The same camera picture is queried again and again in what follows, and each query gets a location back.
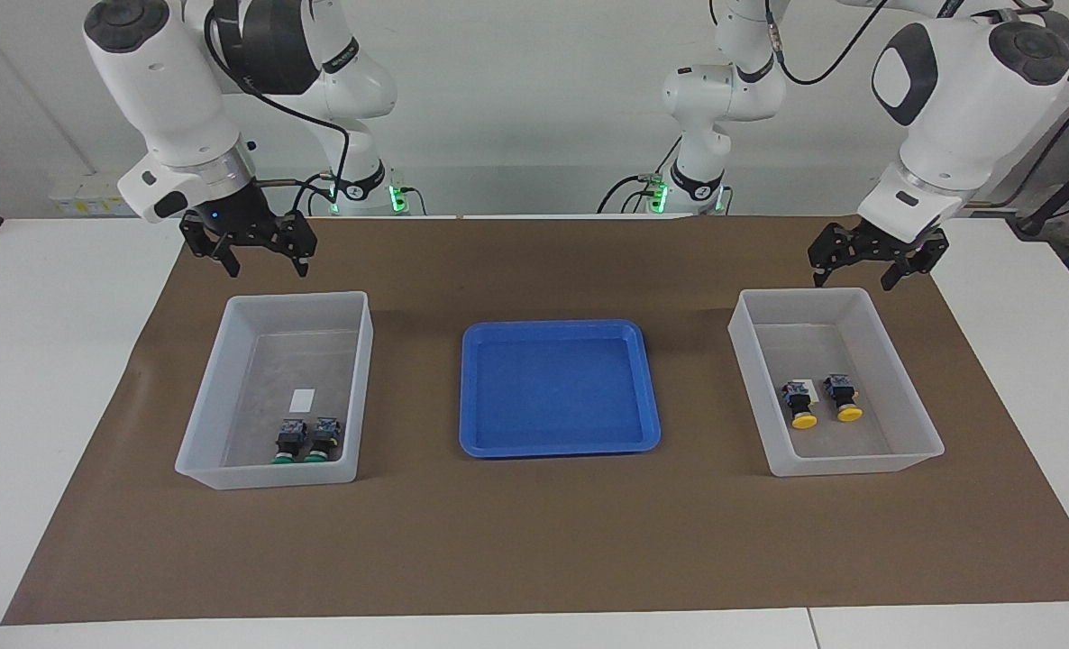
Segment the white wall socket box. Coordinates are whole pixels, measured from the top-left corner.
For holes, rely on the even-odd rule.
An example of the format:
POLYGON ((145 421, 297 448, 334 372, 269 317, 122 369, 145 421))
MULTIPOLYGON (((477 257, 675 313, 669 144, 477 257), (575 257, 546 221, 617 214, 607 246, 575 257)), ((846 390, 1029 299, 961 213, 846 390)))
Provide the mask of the white wall socket box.
POLYGON ((138 218, 120 196, 115 180, 96 174, 61 174, 47 194, 59 216, 84 218, 138 218))

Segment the blue plastic tray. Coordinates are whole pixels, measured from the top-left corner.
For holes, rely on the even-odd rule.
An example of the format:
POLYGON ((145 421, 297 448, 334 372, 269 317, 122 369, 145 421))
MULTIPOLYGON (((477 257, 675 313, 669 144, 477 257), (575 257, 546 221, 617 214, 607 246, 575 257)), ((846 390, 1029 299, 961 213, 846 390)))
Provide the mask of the blue plastic tray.
POLYGON ((478 322, 461 338, 459 444, 472 459, 645 453, 661 439, 634 322, 478 322))

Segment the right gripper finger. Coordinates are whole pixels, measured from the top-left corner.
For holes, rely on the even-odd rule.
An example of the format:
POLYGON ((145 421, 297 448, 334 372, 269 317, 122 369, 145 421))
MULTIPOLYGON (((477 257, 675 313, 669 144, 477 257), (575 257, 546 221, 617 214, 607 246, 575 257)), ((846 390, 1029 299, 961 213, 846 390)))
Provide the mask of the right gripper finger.
POLYGON ((286 213, 272 219, 268 250, 286 256, 299 277, 307 276, 317 242, 315 230, 301 213, 286 213))
POLYGON ((229 277, 239 276, 241 263, 233 253, 233 242, 229 235, 212 239, 205 227, 193 219, 183 219, 180 222, 180 232, 196 258, 207 258, 222 264, 229 277))

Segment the yellow push button switch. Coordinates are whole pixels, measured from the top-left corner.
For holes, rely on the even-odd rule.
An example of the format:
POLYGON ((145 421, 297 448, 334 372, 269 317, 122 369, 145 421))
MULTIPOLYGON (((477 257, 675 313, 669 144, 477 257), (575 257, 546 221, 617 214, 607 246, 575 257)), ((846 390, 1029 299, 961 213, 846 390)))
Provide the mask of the yellow push button switch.
POLYGON ((859 391, 847 374, 831 373, 824 378, 824 388, 836 410, 836 419, 841 423, 854 423, 863 418, 864 411, 856 403, 859 391))
POLYGON ((815 404, 810 402, 809 395, 799 393, 797 386, 786 382, 781 387, 783 404, 790 412, 790 426, 794 430, 810 430, 818 424, 818 416, 814 414, 815 404))

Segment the translucent white plastic box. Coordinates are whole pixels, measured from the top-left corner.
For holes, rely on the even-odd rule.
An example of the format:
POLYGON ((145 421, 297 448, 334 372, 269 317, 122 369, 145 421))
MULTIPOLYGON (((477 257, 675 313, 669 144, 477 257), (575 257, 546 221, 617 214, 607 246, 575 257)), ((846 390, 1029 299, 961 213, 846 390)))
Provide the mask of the translucent white plastic box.
POLYGON ((868 292, 790 288, 740 293, 728 333, 770 472, 777 477, 900 472, 944 452, 868 292), (827 374, 849 375, 864 411, 836 419, 827 374), (794 430, 781 387, 814 378, 818 424, 794 430))
POLYGON ((352 483, 373 337, 369 296, 361 291, 229 299, 176 472, 220 490, 352 483), (297 388, 315 390, 311 412, 288 412, 297 388), (331 462, 306 463, 320 416, 343 424, 341 448, 331 462), (308 439, 296 463, 275 465, 276 435, 286 418, 303 419, 308 439))

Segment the green push button switch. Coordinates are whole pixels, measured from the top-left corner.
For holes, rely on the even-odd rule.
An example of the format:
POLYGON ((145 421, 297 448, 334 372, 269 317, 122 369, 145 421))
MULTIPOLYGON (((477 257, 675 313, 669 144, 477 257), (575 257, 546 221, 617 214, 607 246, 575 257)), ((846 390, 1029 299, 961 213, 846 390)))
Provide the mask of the green push button switch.
POLYGON ((272 464, 284 465, 296 463, 307 439, 307 427, 303 419, 284 419, 279 424, 278 435, 276 435, 276 452, 272 457, 272 464))
POLYGON ((309 451, 303 462, 331 462, 340 451, 343 441, 343 424, 334 416, 320 416, 309 435, 309 451))

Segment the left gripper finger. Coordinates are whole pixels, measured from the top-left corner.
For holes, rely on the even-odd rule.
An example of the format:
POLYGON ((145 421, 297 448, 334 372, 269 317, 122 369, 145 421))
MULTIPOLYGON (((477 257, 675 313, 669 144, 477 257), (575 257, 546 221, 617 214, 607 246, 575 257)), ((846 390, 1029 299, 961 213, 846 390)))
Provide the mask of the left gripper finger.
POLYGON ((930 274, 947 250, 949 250, 949 239, 929 238, 923 242, 915 251, 897 256, 889 269, 885 271, 882 276, 883 290, 892 291, 908 276, 930 274))
POLYGON ((824 227, 822 233, 808 246, 814 285, 823 288, 835 271, 863 262, 863 230, 859 225, 846 227, 831 223, 824 227))

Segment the brown paper mat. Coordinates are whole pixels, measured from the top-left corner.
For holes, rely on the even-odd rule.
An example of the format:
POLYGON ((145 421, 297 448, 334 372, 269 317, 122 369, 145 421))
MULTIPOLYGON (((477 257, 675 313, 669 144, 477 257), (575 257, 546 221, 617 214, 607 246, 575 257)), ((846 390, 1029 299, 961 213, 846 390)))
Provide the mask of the brown paper mat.
POLYGON ((933 279, 865 288, 946 451, 883 475, 777 478, 727 325, 801 288, 820 218, 321 219, 306 279, 188 251, 5 615, 502 615, 1069 601, 1069 517, 933 279), (365 291, 374 328, 353 483, 214 490, 179 446, 226 303, 365 291), (662 441, 641 455, 472 460, 466 328, 628 319, 662 441))

